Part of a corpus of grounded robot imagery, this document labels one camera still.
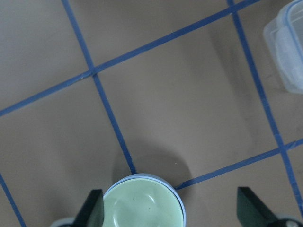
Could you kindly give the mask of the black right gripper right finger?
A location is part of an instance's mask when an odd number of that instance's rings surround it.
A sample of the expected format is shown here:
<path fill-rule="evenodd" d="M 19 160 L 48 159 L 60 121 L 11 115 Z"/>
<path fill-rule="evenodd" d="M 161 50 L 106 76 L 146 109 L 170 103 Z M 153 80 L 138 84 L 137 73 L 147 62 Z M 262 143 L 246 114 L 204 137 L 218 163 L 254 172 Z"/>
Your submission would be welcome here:
<path fill-rule="evenodd" d="M 281 227 L 282 222 L 249 187 L 237 189 L 237 218 L 242 227 Z"/>

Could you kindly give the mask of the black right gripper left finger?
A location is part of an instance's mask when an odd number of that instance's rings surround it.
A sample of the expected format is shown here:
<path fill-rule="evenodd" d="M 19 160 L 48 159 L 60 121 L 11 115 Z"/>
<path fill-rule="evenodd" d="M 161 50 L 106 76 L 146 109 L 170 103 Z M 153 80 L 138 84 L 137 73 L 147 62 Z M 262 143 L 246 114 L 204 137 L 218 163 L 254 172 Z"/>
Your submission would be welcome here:
<path fill-rule="evenodd" d="M 102 189 L 92 190 L 72 223 L 73 227 L 101 227 L 104 222 Z"/>

